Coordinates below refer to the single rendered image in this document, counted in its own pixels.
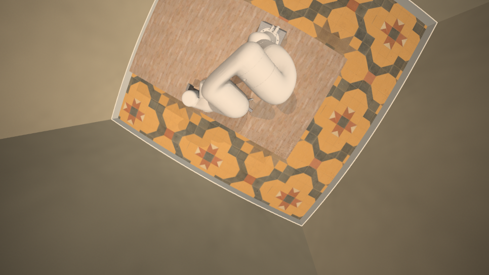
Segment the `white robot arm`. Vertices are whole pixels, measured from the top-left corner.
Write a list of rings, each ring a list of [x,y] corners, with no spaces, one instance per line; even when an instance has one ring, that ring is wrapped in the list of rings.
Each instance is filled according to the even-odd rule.
[[[278,45],[280,27],[273,28],[274,25],[251,33],[247,43],[200,82],[199,90],[188,83],[183,104],[231,118],[244,116],[250,104],[245,93],[230,80],[235,75],[263,101],[273,105],[287,101],[295,88],[297,73],[288,52]]]

